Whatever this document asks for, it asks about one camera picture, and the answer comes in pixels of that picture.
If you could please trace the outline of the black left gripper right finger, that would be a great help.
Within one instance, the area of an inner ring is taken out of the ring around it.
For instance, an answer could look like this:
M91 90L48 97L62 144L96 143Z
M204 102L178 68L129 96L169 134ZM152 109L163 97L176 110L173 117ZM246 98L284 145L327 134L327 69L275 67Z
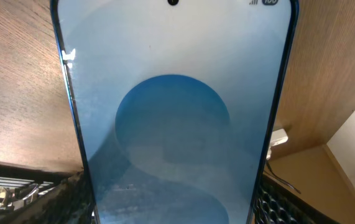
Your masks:
M267 175L257 189L253 212L255 224L338 224Z

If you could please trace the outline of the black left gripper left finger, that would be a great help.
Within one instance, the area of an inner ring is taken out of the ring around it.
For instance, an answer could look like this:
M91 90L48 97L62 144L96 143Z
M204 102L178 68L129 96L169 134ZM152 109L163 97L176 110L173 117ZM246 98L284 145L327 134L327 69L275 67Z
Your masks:
M94 223L95 207L84 172L64 179L47 194L0 218L0 224Z

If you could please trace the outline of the blue Galaxy smartphone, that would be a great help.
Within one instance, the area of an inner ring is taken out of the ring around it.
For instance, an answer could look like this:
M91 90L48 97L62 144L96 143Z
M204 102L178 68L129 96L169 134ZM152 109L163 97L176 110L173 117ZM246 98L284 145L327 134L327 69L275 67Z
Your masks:
M50 2L98 223L249 223L295 0Z

